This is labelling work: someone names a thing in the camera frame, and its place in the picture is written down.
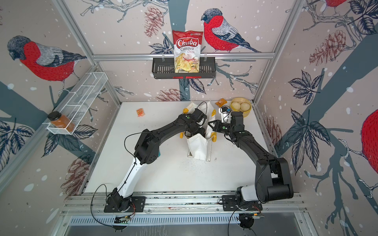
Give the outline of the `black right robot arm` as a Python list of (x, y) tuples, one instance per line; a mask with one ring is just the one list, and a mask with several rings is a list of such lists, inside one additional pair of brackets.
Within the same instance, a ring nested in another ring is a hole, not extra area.
[(284, 158), (269, 153), (245, 129), (242, 112), (231, 112), (229, 123), (208, 122), (214, 132), (222, 133), (243, 150), (256, 166), (255, 183), (237, 188), (236, 205), (248, 209), (253, 202), (266, 203), (291, 199), (294, 196), (289, 164)]

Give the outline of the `white pouch with yellow handles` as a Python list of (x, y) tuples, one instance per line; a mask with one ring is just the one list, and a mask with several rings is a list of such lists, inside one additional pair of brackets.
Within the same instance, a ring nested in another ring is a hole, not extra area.
[(208, 125), (208, 122), (216, 120), (217, 110), (213, 106), (211, 101), (202, 102), (201, 104), (196, 104), (191, 102), (184, 110), (184, 114), (192, 114), (195, 111), (195, 108), (198, 108), (206, 116), (206, 121), (201, 121), (199, 124), (203, 124), (202, 128), (205, 129), (205, 134), (196, 134), (193, 135), (190, 132), (186, 131), (180, 134), (180, 138), (186, 137), (188, 143), (188, 158), (200, 160), (200, 161), (211, 161), (211, 150), (212, 144), (216, 142), (217, 135)]

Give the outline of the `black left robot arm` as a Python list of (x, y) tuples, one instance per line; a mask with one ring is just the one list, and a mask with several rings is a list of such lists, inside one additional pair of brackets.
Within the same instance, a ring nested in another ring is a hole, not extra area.
[(107, 194), (105, 213), (126, 212), (132, 208), (132, 195), (142, 172), (148, 164), (153, 163), (159, 157), (159, 147), (168, 139), (179, 133), (189, 132), (192, 135), (205, 136), (203, 127), (207, 116), (196, 108), (191, 114), (180, 114), (176, 120), (152, 131), (144, 130), (132, 154), (134, 163), (128, 170), (121, 184)]

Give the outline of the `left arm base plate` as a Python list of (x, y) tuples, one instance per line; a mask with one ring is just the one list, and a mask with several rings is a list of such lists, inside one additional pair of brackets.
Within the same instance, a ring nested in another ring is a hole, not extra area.
[(143, 212), (146, 202), (146, 197), (127, 197), (110, 196), (106, 199), (104, 208), (105, 213), (118, 213), (118, 212)]

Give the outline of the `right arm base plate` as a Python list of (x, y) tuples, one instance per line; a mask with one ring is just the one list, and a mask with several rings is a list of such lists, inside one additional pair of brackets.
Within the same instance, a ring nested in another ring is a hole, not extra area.
[(222, 206), (223, 211), (262, 211), (260, 201), (244, 201), (238, 199), (235, 195), (222, 195), (218, 204)]

